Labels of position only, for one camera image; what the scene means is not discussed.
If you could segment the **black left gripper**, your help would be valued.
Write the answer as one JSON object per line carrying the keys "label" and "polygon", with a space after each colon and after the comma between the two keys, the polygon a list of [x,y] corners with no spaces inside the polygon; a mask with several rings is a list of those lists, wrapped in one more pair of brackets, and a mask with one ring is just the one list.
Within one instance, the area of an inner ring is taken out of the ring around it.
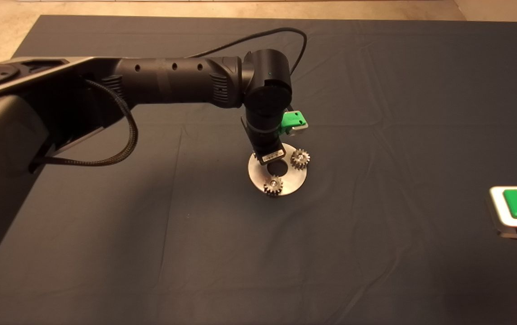
{"label": "black left gripper", "polygon": [[286,155],[279,132],[249,132],[249,140],[260,165],[270,164]]}

